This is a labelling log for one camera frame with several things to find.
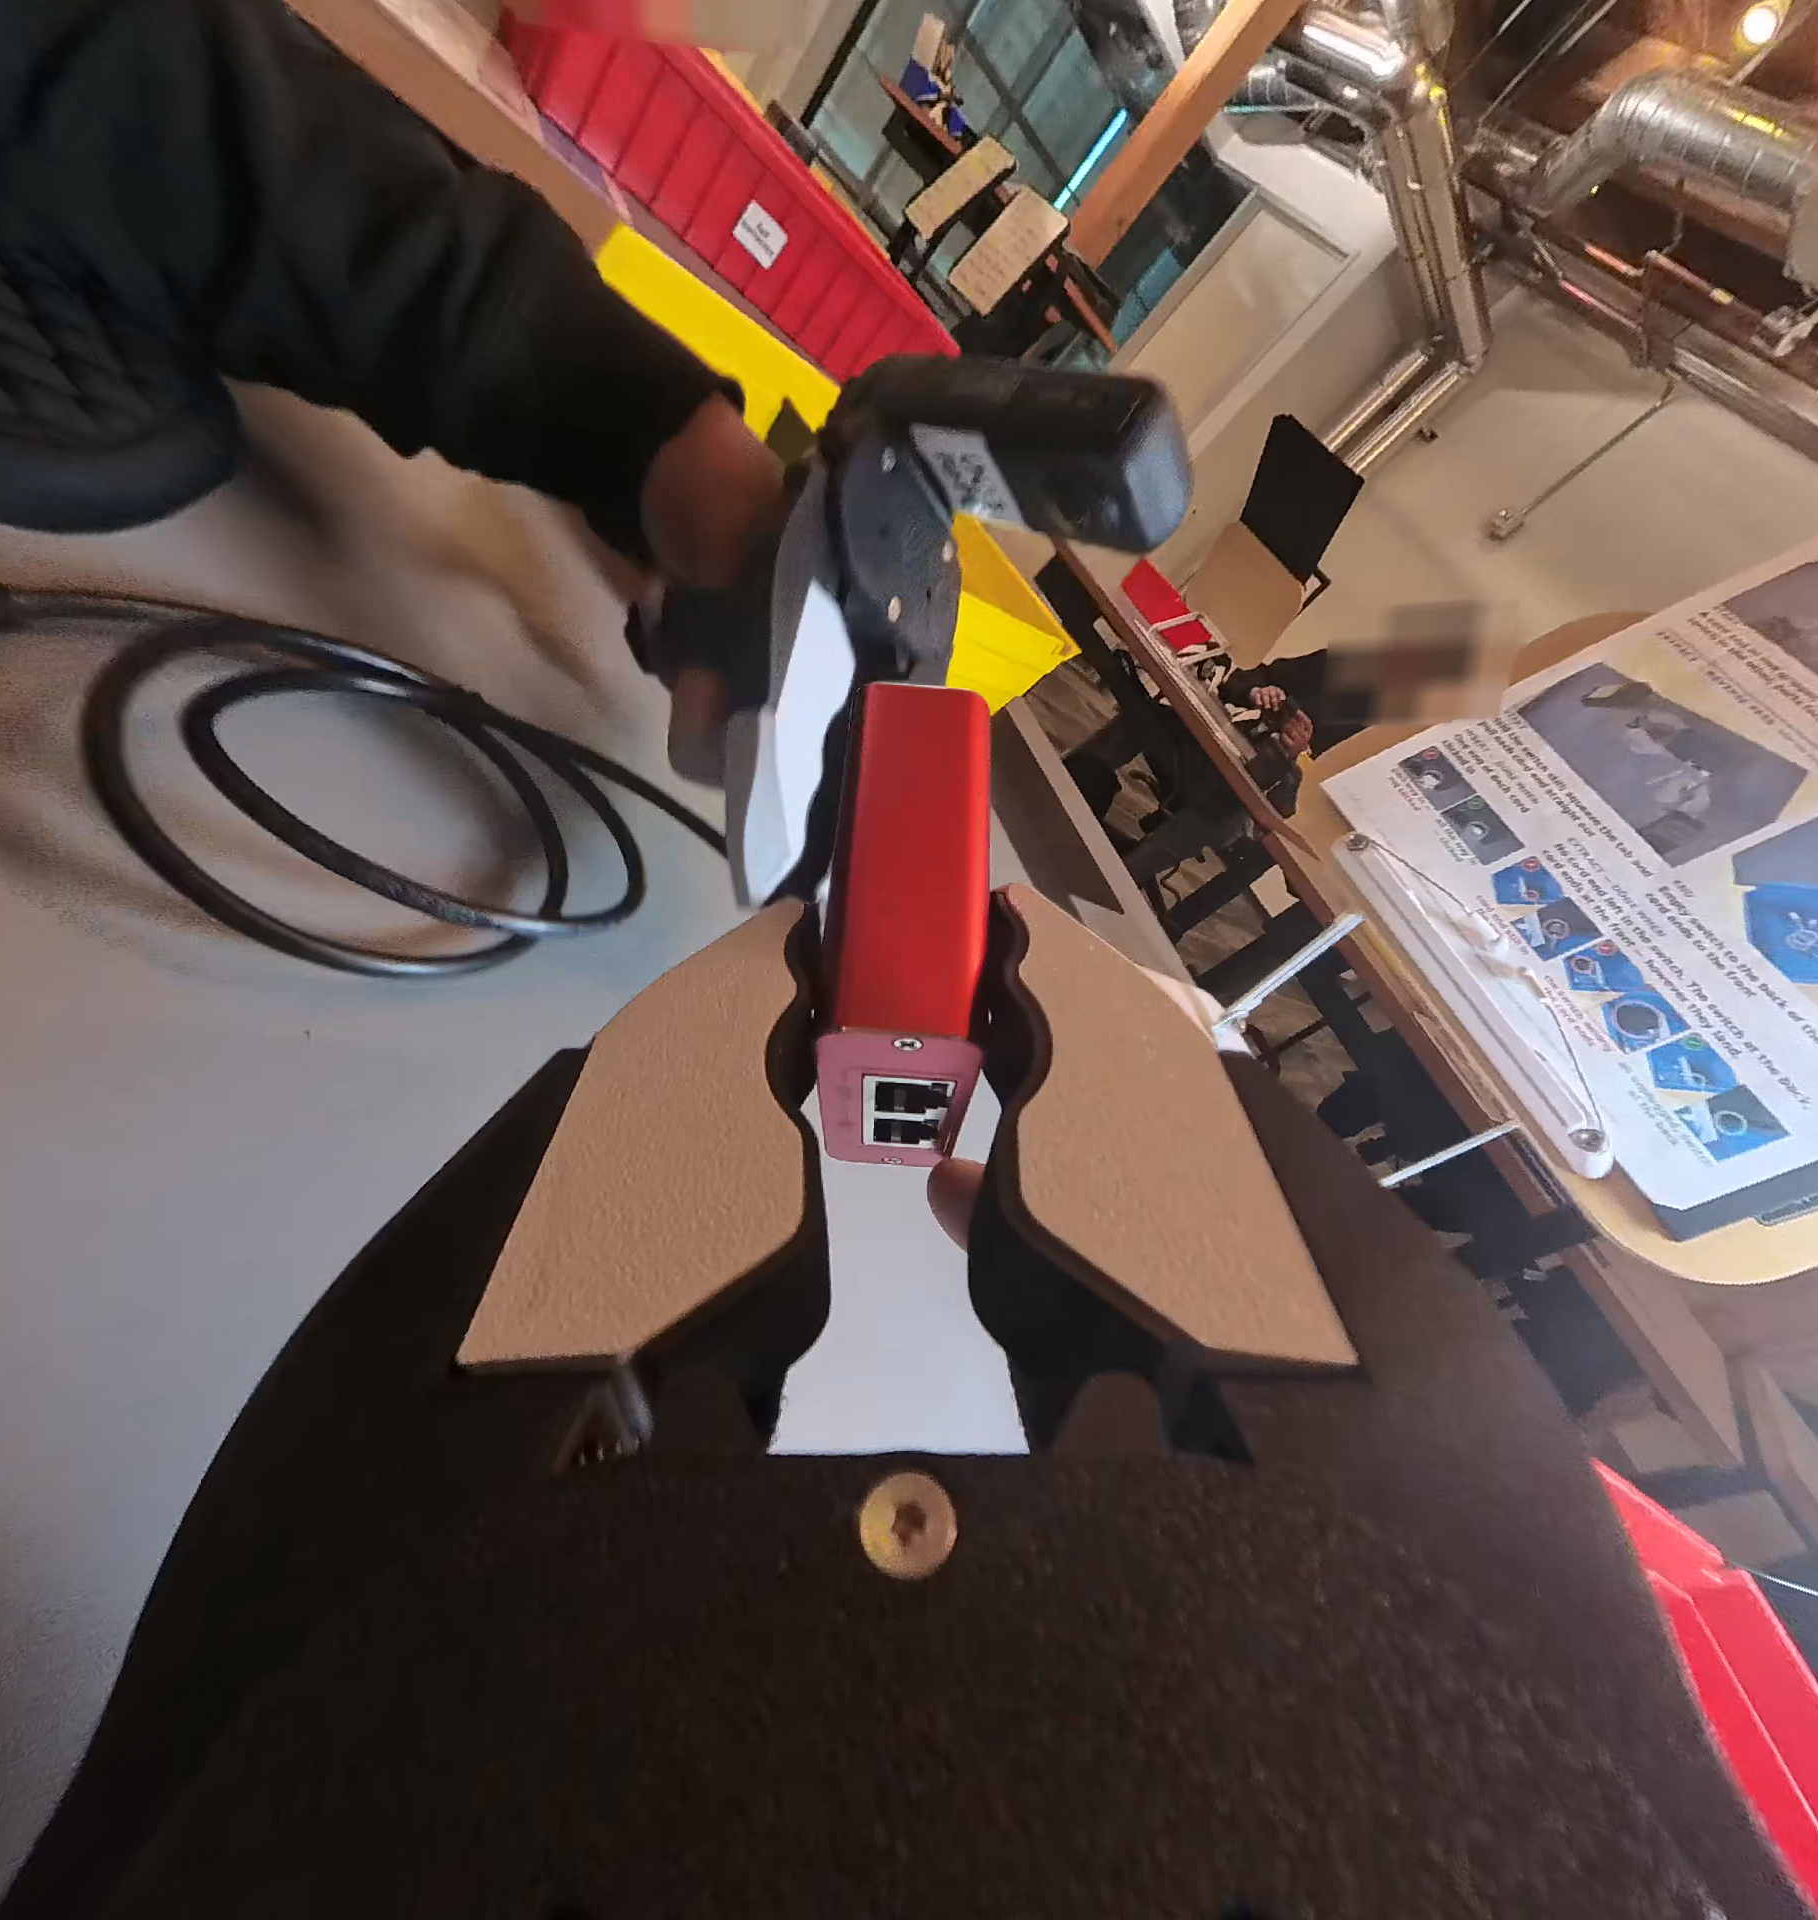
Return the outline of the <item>brown wooden desk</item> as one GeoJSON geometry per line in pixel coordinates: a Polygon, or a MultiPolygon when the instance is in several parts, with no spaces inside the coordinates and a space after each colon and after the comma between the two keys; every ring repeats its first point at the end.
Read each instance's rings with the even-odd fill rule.
{"type": "Polygon", "coordinates": [[[1113,712],[1078,748],[1064,758],[1066,772],[1097,822],[1107,822],[1107,813],[1123,791],[1123,775],[1131,764],[1142,764],[1152,797],[1149,811],[1131,833],[1107,829],[1123,867],[1136,882],[1163,931],[1178,939],[1209,921],[1210,914],[1235,902],[1276,869],[1271,837],[1289,818],[1266,811],[1258,791],[1242,780],[1237,764],[1242,744],[1227,729],[1214,701],[1202,694],[1210,665],[1235,667],[1221,653],[1206,653],[1202,664],[1192,664],[1169,649],[1158,635],[1147,631],[1121,588],[1102,587],[1087,564],[1058,553],[1043,564],[1038,588],[1066,635],[1073,641],[1082,664],[1097,684],[1110,695],[1113,712]],[[1242,789],[1242,801],[1256,818],[1271,864],[1239,885],[1239,875],[1224,870],[1216,855],[1187,861],[1160,882],[1131,875],[1128,853],[1146,828],[1158,816],[1153,771],[1171,779],[1169,724],[1153,710],[1171,707],[1187,733],[1214,758],[1216,767],[1242,789]]]}

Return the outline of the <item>small red bin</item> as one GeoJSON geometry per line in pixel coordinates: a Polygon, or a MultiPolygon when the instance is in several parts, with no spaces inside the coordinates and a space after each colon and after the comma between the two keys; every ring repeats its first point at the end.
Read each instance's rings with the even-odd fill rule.
{"type": "Polygon", "coordinates": [[[1175,653],[1194,655],[1218,649],[1214,628],[1152,559],[1136,559],[1131,565],[1123,577],[1123,592],[1142,623],[1175,653]]]}

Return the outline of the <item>round silver duct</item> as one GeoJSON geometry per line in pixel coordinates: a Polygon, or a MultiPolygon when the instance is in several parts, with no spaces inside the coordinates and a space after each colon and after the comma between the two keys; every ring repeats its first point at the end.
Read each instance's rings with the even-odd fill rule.
{"type": "Polygon", "coordinates": [[[1818,116],[1703,72],[1646,72],[1545,152],[1518,199],[1552,216],[1624,174],[1709,184],[1793,218],[1818,200],[1818,116]]]}

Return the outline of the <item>white cabinet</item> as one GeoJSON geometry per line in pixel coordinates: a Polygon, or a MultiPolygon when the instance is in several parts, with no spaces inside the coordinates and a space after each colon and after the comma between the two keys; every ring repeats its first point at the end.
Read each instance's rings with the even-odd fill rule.
{"type": "Polygon", "coordinates": [[[1223,132],[1214,150],[1245,196],[1119,359],[1169,391],[1197,470],[1274,413],[1334,426],[1418,343],[1400,250],[1368,176],[1293,140],[1223,132]]]}

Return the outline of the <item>person's left hand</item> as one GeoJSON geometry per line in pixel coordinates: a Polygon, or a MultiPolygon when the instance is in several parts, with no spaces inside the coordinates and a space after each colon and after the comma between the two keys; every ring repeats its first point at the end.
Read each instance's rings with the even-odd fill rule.
{"type": "Polygon", "coordinates": [[[783,466],[727,394],[705,397],[643,477],[643,547],[673,588],[728,588],[786,514],[783,466]]]}

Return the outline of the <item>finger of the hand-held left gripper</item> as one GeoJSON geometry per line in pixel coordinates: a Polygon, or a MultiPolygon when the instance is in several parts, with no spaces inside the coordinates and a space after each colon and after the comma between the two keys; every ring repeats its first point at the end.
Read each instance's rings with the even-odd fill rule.
{"type": "Polygon", "coordinates": [[[727,729],[727,856],[743,909],[774,900],[809,861],[829,733],[855,687],[847,623],[824,584],[777,596],[771,641],[769,694],[727,729]]]}

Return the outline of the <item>metal wall conduit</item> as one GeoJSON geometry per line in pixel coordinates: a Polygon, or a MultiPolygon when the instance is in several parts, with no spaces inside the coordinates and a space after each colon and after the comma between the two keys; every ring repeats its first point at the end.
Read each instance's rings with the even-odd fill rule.
{"type": "Polygon", "coordinates": [[[1671,399],[1678,396],[1679,385],[1681,383],[1678,382],[1675,375],[1666,375],[1663,380],[1663,388],[1656,391],[1656,396],[1651,397],[1646,407],[1642,407],[1642,411],[1635,416],[1619,426],[1616,432],[1612,432],[1599,443],[1591,447],[1568,466],[1557,471],[1538,492],[1531,494],[1528,498],[1512,506],[1497,509],[1494,515],[1488,515],[1488,520],[1482,525],[1484,541],[1501,543],[1501,541],[1512,541],[1514,535],[1518,535],[1521,529],[1531,521],[1531,518],[1536,515],[1550,501],[1553,501],[1562,492],[1568,492],[1571,485],[1574,485],[1580,477],[1593,471],[1603,459],[1616,453],[1619,447],[1626,443],[1634,435],[1638,435],[1642,427],[1658,419],[1664,413],[1664,408],[1671,405],[1671,399]]]}

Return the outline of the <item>person's left forearm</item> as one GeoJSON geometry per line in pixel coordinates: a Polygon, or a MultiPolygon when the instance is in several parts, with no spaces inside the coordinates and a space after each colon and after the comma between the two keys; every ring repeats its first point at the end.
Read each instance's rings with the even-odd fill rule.
{"type": "Polygon", "coordinates": [[[742,407],[283,4],[0,4],[0,233],[213,375],[570,502],[646,567],[654,454],[742,407]]]}

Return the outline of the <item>red ethernet splitter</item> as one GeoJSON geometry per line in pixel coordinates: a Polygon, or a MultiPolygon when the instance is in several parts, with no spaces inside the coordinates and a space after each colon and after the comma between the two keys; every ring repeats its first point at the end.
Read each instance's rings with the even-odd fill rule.
{"type": "Polygon", "coordinates": [[[871,684],[829,869],[815,1067],[824,1152],[951,1156],[983,1060],[993,712],[961,687],[871,684]]]}

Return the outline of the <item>tan paper sheet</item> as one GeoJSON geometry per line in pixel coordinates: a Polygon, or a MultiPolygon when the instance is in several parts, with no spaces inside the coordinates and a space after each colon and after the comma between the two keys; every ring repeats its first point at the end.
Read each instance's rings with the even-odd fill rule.
{"type": "Polygon", "coordinates": [[[905,221],[911,235],[933,244],[947,226],[957,221],[974,200],[988,195],[1016,170],[1016,157],[983,137],[964,148],[919,195],[909,199],[905,221]]]}
{"type": "Polygon", "coordinates": [[[1068,230],[1066,211],[1022,184],[947,274],[959,303],[991,317],[1068,230]]]}

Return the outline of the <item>yellow plastic bin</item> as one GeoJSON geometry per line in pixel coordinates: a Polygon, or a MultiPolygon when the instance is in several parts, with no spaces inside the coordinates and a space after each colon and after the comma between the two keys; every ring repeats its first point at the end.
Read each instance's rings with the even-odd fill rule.
{"type": "MultiPolygon", "coordinates": [[[[783,408],[821,426],[839,388],[886,353],[936,349],[932,314],[872,247],[850,257],[787,233],[769,264],[759,256],[773,238],[773,224],[755,247],[728,237],[707,261],[677,235],[620,226],[597,265],[626,301],[742,389],[757,435],[783,408]]],[[[961,520],[955,544],[964,599],[947,681],[998,710],[1064,664],[1071,644],[983,524],[961,520]]]]}

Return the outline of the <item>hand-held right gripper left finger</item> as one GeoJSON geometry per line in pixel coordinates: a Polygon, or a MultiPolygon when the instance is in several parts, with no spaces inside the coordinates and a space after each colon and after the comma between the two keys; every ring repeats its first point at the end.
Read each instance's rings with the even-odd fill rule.
{"type": "Polygon", "coordinates": [[[464,1374],[669,1364],[736,1309],[771,1309],[783,1372],[826,1309],[810,1083],[816,914],[771,904],[659,973],[584,1054],[456,1364],[464,1374]]]}

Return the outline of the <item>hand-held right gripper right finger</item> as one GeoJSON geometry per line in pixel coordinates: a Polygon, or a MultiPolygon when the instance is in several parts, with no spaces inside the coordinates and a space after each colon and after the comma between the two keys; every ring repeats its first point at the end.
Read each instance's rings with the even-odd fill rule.
{"type": "Polygon", "coordinates": [[[1011,1372],[1356,1372],[1197,993],[1026,884],[991,933],[970,1301],[1011,1372]]]}

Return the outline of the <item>silver pipes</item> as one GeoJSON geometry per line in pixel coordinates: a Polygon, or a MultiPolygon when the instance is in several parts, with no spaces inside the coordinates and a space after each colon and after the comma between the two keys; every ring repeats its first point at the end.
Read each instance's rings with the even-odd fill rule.
{"type": "Polygon", "coordinates": [[[1482,369],[1493,341],[1460,176],[1441,4],[1307,4],[1250,66],[1234,108],[1330,110],[1366,129],[1424,341],[1356,397],[1324,443],[1369,473],[1482,369]]]}

